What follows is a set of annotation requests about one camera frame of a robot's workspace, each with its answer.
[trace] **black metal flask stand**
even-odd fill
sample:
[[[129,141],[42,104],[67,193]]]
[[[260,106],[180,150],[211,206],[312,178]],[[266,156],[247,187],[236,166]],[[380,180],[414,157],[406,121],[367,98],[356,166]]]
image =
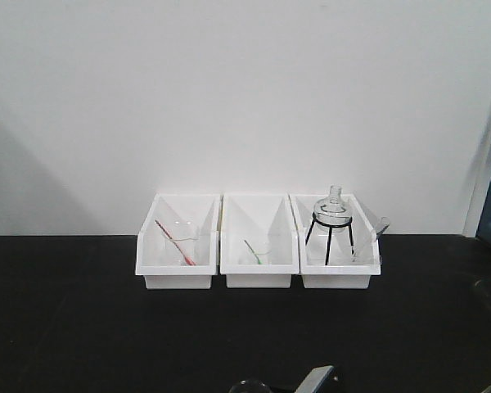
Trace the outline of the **black metal flask stand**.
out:
[[[329,251],[331,249],[331,238],[333,237],[333,229],[348,227],[348,229],[349,229],[349,242],[351,243],[351,255],[354,255],[353,229],[351,228],[352,222],[353,222],[353,217],[351,217],[349,219],[349,221],[345,224],[341,224],[341,225],[325,224],[322,221],[317,220],[317,216],[313,213],[313,221],[311,222],[311,226],[309,227],[308,236],[306,236],[306,238],[305,238],[305,244],[307,246],[309,238],[311,237],[311,232],[313,231],[314,223],[319,223],[320,225],[323,225],[324,227],[328,227],[329,228],[329,236],[327,237],[327,250],[326,250],[326,266],[328,266],[329,265]]]

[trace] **plastic storage bin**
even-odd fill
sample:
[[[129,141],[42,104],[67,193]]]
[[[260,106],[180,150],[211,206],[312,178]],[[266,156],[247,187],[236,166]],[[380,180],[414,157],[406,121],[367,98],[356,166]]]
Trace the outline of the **plastic storage bin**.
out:
[[[381,273],[378,242],[372,242],[363,250],[358,251],[358,258],[354,260],[351,255],[348,229],[346,228],[341,233],[334,233],[328,265],[325,263],[327,231],[324,228],[317,228],[321,226],[315,224],[307,246],[305,244],[312,221],[313,205],[323,197],[326,195],[290,194],[299,234],[300,274],[304,287],[367,288],[371,276]],[[353,194],[343,194],[342,198],[353,211],[354,249],[357,250],[357,246],[366,243],[366,240],[373,236],[373,227]]]
[[[298,234],[285,194],[224,195],[220,240],[227,287],[288,288],[299,272]]]
[[[219,211],[219,195],[155,196],[137,238],[135,274],[144,276],[147,289],[211,287]]]

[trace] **glassware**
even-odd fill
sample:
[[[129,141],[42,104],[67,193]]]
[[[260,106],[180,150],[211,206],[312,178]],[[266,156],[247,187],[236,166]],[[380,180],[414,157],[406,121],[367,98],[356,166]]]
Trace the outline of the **glassware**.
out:
[[[347,226],[353,218],[353,212],[340,194],[342,187],[331,186],[329,195],[314,204],[314,214],[318,224]],[[340,233],[345,228],[333,228],[332,232]]]
[[[384,233],[385,230],[390,225],[391,225],[390,219],[388,219],[387,217],[382,217],[378,221],[378,223],[375,225],[373,230],[371,230],[365,238],[363,238],[359,241],[359,246],[355,245],[354,253],[353,253],[353,260],[356,260],[360,256],[360,253],[367,246],[373,244],[374,242],[377,242],[379,237],[382,235],[382,233]]]
[[[244,243],[249,250],[247,264],[269,264],[269,253],[271,252],[269,242],[252,242],[244,239]]]
[[[167,228],[158,220],[155,222],[165,238],[164,257],[167,264],[196,266],[198,227],[190,221],[175,221]]]

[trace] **red stirring rod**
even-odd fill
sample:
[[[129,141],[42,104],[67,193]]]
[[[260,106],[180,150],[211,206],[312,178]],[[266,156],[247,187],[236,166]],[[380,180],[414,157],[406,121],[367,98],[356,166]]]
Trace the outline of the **red stirring rod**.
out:
[[[162,231],[164,231],[165,233],[165,236],[167,236],[167,238],[174,244],[175,247],[177,247],[177,250],[180,252],[180,254],[182,254],[183,256],[183,259],[186,261],[186,264],[188,264],[189,266],[196,266],[196,263],[194,260],[192,260],[191,258],[189,258],[183,251],[182,249],[178,246],[178,244],[176,243],[175,240],[173,240],[173,237],[171,235],[169,235],[169,232],[167,232],[165,230],[165,228],[162,226],[161,223],[158,222],[158,219],[155,220],[156,222],[156,225],[158,225],[160,227],[160,229],[162,229]]]

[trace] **white wall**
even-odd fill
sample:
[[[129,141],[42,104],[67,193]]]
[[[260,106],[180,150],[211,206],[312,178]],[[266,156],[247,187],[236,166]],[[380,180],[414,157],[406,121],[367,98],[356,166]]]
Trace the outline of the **white wall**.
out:
[[[330,183],[461,233],[490,100],[491,1],[0,0],[0,234]]]

